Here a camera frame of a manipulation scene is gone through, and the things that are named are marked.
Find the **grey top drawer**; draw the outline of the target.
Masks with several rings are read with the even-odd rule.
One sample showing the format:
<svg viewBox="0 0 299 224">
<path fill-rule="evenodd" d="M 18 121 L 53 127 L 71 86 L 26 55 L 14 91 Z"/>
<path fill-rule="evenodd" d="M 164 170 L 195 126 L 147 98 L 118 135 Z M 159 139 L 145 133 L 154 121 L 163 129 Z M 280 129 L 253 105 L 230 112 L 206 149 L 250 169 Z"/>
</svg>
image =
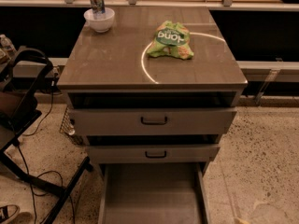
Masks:
<svg viewBox="0 0 299 224">
<path fill-rule="evenodd" d="M 80 135 L 196 135 L 227 133 L 235 108 L 70 109 Z"/>
</svg>

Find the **metal drink can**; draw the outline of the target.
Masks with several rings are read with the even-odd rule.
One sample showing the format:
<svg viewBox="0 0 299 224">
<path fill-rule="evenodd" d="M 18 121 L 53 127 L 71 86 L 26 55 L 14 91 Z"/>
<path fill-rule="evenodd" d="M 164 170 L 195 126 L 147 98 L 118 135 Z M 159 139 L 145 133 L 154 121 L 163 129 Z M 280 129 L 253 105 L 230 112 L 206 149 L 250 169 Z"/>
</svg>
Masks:
<svg viewBox="0 0 299 224">
<path fill-rule="evenodd" d="M 104 14 L 106 12 L 104 0 L 90 0 L 90 2 L 94 14 Z"/>
</svg>

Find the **green chip bag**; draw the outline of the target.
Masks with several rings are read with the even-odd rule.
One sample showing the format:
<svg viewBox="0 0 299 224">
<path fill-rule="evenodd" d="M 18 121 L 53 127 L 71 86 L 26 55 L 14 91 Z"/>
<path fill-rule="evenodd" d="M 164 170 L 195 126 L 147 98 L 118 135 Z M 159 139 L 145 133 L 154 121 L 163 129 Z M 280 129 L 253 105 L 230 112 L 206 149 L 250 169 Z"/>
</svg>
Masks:
<svg viewBox="0 0 299 224">
<path fill-rule="evenodd" d="M 190 31 L 183 24 L 165 21 L 156 29 L 147 54 L 153 58 L 169 56 L 189 60 L 194 55 L 189 43 Z"/>
</svg>

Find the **white bowl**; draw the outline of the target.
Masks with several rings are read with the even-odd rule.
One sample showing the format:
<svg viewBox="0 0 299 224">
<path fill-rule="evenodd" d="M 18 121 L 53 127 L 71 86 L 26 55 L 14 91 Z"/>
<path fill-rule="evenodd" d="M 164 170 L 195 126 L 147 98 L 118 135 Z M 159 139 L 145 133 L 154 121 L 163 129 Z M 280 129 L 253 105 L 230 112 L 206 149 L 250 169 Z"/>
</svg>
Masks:
<svg viewBox="0 0 299 224">
<path fill-rule="evenodd" d="M 107 7 L 104 14 L 95 16 L 91 9 L 84 12 L 84 18 L 87 24 L 97 33 L 104 33 L 108 31 L 114 22 L 115 12 L 113 9 Z"/>
</svg>

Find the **grey drawer cabinet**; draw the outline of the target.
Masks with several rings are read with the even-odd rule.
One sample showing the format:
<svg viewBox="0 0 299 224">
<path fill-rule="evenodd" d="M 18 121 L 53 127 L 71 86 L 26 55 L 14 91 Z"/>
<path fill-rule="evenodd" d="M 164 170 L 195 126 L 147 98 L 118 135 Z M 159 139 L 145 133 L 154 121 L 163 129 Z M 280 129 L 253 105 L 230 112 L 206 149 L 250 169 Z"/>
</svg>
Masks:
<svg viewBox="0 0 299 224">
<path fill-rule="evenodd" d="M 58 87 L 69 110 L 235 108 L 247 81 L 207 8 L 114 11 L 109 31 L 81 31 L 65 65 Z M 147 55 L 164 21 L 189 29 L 192 59 Z M 93 147 L 220 144 L 223 134 L 80 136 Z"/>
</svg>

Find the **black white sneaker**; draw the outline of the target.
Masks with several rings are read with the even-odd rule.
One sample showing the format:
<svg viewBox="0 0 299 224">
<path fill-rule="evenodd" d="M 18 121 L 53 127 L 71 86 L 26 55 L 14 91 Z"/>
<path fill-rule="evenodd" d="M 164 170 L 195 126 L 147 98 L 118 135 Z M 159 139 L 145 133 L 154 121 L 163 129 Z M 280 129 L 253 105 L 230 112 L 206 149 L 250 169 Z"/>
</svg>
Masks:
<svg viewBox="0 0 299 224">
<path fill-rule="evenodd" d="M 14 220 L 20 212 L 20 208 L 16 204 L 9 204 L 0 207 L 0 224 L 9 224 Z"/>
</svg>

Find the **grey drawer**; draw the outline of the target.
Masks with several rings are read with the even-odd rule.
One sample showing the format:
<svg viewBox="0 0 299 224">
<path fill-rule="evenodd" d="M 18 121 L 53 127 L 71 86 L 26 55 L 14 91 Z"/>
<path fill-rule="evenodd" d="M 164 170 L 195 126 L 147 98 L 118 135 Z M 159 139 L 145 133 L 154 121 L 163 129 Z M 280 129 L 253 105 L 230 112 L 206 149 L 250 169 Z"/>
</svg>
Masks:
<svg viewBox="0 0 299 224">
<path fill-rule="evenodd" d="M 98 224 L 211 224 L 200 165 L 106 165 Z"/>
<path fill-rule="evenodd" d="M 235 108 L 70 109 L 80 135 L 196 135 L 227 133 Z"/>
<path fill-rule="evenodd" d="M 209 162 L 220 149 L 219 144 L 88 146 L 93 163 Z"/>
</svg>

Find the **plastic water bottle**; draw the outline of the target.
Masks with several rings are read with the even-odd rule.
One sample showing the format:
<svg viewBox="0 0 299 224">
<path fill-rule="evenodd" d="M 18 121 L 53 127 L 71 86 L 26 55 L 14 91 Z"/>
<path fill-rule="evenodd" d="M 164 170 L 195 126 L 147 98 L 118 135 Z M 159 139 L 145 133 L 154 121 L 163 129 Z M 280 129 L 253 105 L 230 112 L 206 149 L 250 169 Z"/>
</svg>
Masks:
<svg viewBox="0 0 299 224">
<path fill-rule="evenodd" d="M 16 49 L 8 37 L 0 35 L 0 44 L 10 57 L 15 55 Z"/>
</svg>

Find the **grey middle drawer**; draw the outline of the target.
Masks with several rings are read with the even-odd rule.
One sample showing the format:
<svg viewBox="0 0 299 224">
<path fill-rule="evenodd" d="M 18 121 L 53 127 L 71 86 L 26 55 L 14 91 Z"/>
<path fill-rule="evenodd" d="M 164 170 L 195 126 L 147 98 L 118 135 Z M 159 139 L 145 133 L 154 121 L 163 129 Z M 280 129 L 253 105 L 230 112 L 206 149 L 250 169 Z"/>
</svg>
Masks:
<svg viewBox="0 0 299 224">
<path fill-rule="evenodd" d="M 209 162 L 220 149 L 219 144 L 88 146 L 93 163 Z"/>
</svg>

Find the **grey bottom drawer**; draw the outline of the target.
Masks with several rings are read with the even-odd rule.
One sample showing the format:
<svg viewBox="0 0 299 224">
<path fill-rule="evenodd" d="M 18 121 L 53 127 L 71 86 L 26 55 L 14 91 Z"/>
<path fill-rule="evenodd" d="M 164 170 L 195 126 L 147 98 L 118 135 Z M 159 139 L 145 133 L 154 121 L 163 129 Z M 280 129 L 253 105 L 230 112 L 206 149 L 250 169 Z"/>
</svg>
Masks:
<svg viewBox="0 0 299 224">
<path fill-rule="evenodd" d="M 98 224 L 211 224 L 200 165 L 106 165 Z"/>
</svg>

